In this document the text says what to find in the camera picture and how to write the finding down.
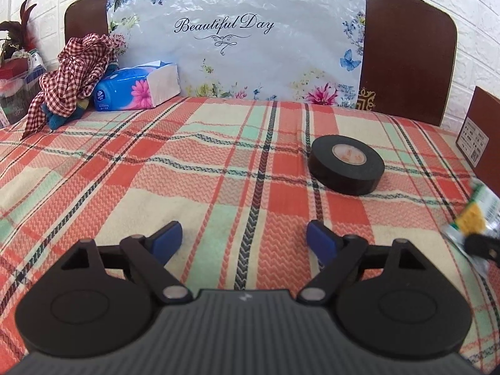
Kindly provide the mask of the colourful snack packet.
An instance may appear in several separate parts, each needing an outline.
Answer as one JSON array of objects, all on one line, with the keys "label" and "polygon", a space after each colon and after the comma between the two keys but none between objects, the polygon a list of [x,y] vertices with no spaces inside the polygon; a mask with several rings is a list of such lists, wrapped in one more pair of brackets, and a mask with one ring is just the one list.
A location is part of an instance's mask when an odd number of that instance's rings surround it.
[{"label": "colourful snack packet", "polygon": [[464,209],[452,220],[441,227],[447,240],[471,262],[475,271],[486,278],[489,262],[486,257],[472,256],[465,249],[465,239],[469,234],[484,234],[499,240],[499,197],[481,180],[470,180],[471,197]]}]

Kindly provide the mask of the black tape roll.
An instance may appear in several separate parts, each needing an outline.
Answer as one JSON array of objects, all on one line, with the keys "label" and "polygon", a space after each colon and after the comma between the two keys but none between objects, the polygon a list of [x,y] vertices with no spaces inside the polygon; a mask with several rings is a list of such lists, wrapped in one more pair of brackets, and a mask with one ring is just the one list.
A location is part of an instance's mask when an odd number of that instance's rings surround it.
[{"label": "black tape roll", "polygon": [[349,196],[372,193],[385,172],[379,153],[347,136],[320,136],[307,159],[311,175],[327,188]]}]

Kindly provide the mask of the brown cardboard storage box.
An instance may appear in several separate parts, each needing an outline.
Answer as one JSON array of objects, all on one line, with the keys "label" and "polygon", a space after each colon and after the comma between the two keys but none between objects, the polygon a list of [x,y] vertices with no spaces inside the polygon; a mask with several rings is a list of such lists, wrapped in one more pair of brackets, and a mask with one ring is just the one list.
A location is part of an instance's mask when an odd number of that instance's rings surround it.
[{"label": "brown cardboard storage box", "polygon": [[475,176],[497,196],[500,191],[500,103],[476,86],[456,144]]}]

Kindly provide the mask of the plaid bed sheet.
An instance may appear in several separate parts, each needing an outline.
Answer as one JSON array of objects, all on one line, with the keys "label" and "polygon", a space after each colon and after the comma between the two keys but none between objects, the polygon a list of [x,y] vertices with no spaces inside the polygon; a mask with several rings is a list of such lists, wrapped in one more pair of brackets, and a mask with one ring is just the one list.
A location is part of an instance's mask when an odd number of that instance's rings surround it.
[{"label": "plaid bed sheet", "polygon": [[[441,235],[469,199],[452,132],[342,107],[175,98],[145,111],[87,111],[58,130],[1,132],[1,369],[25,355],[21,297],[77,240],[111,245],[183,228],[169,272],[190,289],[298,291],[319,272],[305,230],[318,219],[377,245],[411,240],[463,293],[462,355],[499,363],[499,271],[482,278]],[[348,197],[308,171],[313,140],[338,134],[381,155],[376,190]]]}]

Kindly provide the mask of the blue tissue pack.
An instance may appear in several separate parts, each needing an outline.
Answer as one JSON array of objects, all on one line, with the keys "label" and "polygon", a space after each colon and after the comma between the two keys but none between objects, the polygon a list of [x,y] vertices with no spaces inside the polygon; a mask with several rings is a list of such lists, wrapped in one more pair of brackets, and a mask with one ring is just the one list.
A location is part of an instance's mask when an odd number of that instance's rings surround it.
[{"label": "blue tissue pack", "polygon": [[155,61],[107,72],[92,99],[101,112],[152,109],[181,93],[177,65]]}]

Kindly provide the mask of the red checkered cloth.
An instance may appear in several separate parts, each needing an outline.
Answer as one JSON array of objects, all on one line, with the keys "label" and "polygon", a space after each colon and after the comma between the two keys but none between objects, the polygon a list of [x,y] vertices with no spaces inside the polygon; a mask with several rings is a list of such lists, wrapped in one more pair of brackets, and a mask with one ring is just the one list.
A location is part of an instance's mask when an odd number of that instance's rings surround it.
[{"label": "red checkered cloth", "polygon": [[77,102],[92,95],[114,60],[113,49],[113,40],[107,35],[70,38],[57,56],[58,68],[39,78],[40,91],[31,101],[21,137],[36,133],[47,123],[43,105],[58,116],[71,116]]}]

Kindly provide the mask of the dark brown wooden headboard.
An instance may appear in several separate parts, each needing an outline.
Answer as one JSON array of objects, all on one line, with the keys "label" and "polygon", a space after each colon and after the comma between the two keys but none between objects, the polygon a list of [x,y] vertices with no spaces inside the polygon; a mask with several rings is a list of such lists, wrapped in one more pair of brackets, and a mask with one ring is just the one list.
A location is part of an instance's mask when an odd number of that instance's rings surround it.
[{"label": "dark brown wooden headboard", "polygon": [[[106,2],[78,0],[69,5],[65,37],[111,37]],[[451,17],[422,0],[367,0],[365,20],[360,88],[356,105],[349,108],[440,124],[457,48],[458,31]]]}]

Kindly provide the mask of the floral Beautiful Day pillow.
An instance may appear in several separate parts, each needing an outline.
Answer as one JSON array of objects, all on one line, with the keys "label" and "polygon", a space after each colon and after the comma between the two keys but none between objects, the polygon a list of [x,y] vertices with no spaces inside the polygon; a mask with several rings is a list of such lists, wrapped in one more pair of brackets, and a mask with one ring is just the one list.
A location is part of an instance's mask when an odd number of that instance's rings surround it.
[{"label": "floral Beautiful Day pillow", "polygon": [[353,108],[367,0],[107,0],[119,63],[174,63],[189,97]]}]

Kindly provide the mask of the cluttered bedside items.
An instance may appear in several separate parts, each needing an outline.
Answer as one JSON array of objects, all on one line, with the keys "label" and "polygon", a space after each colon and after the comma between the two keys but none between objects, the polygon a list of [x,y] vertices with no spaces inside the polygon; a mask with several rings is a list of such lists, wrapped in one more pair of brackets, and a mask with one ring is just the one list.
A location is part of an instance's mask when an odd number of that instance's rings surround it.
[{"label": "cluttered bedside items", "polygon": [[17,52],[1,65],[1,127],[16,124],[27,115],[40,91],[39,78],[47,71],[37,49]]}]

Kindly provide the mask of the red feather decoration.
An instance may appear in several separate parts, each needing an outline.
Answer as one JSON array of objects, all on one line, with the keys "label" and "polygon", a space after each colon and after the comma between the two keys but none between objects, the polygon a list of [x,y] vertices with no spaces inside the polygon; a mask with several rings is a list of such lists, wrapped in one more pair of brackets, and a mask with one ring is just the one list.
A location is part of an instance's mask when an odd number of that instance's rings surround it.
[{"label": "red feather decoration", "polygon": [[7,37],[3,39],[4,44],[1,50],[1,63],[11,59],[17,51],[29,52],[36,48],[35,39],[28,29],[28,22],[32,10],[36,4],[28,5],[29,0],[25,0],[20,6],[20,21],[5,20],[1,23],[0,31],[6,31]]}]

